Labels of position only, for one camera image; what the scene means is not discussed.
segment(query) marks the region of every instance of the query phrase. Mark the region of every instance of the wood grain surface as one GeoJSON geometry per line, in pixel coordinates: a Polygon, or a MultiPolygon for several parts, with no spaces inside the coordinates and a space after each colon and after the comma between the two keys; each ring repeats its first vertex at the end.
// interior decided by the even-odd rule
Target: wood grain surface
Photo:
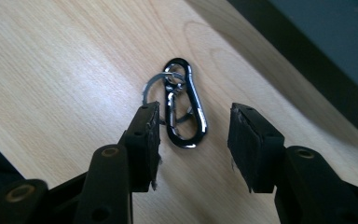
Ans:
{"type": "Polygon", "coordinates": [[[223,0],[0,0],[0,151],[50,188],[87,171],[174,57],[193,65],[209,133],[183,150],[161,126],[158,188],[134,195],[134,223],[279,223],[273,195],[249,194],[232,168],[233,102],[358,186],[358,131],[223,0]]]}

